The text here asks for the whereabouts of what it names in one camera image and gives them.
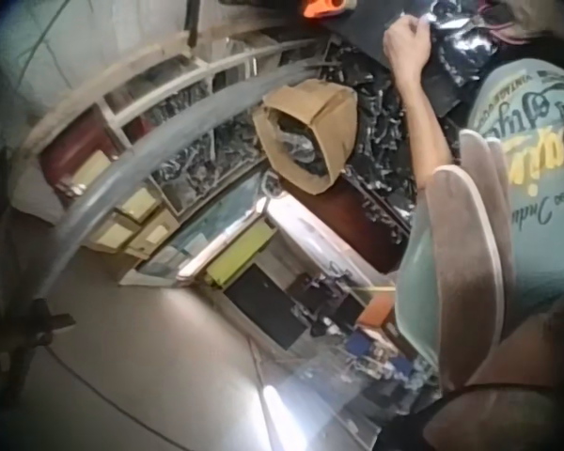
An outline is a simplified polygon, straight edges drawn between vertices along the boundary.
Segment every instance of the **table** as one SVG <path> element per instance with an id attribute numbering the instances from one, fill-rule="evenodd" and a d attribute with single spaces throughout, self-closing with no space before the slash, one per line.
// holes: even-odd
<path id="1" fill-rule="evenodd" d="M 322 19 L 321 24 L 388 68 L 388 60 L 383 53 L 386 29 L 401 13 L 419 17 L 429 10 L 432 3 L 433 0 L 357 0 L 355 10 Z M 422 85 L 439 117 L 444 117 L 459 103 L 460 90 L 435 54 L 424 68 Z"/>

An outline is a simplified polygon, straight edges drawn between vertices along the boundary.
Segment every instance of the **red object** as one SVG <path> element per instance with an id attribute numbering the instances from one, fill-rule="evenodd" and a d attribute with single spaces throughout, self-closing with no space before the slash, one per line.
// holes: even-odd
<path id="1" fill-rule="evenodd" d="M 348 0 L 308 0 L 303 15 L 309 19 L 340 14 L 351 2 Z"/>
<path id="2" fill-rule="evenodd" d="M 71 200 L 59 187 L 60 182 L 75 174 L 96 150 L 101 150 L 110 160 L 119 154 L 102 124 L 102 117 L 90 108 L 39 155 L 44 177 L 63 205 L 69 205 Z"/>

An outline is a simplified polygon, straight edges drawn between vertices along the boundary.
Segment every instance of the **plastic bag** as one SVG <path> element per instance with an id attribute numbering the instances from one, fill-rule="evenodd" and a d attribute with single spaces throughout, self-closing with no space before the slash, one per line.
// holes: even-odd
<path id="1" fill-rule="evenodd" d="M 457 86 L 479 80 L 480 70 L 498 48 L 478 14 L 462 3 L 469 2 L 436 0 L 425 14 L 432 51 Z"/>

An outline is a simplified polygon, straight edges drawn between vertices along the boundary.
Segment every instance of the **brown paper bag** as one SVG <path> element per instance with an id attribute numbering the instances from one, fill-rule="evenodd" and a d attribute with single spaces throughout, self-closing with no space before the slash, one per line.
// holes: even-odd
<path id="1" fill-rule="evenodd" d="M 327 176 L 310 174 L 291 158 L 279 137 L 280 113 L 294 117 L 313 131 L 328 169 Z M 320 194 L 335 183 L 353 152 L 357 96 L 346 86 L 306 80 L 266 95 L 253 120 L 272 168 L 306 193 Z"/>

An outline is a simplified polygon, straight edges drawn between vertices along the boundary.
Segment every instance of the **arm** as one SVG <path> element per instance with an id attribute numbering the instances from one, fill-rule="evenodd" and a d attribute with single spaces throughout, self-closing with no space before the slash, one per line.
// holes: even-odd
<path id="1" fill-rule="evenodd" d="M 419 190 L 434 170 L 451 164 L 451 151 L 421 84 L 431 55 L 431 31 L 426 22 L 402 16 L 384 34 L 384 52 L 405 106 L 415 183 Z"/>

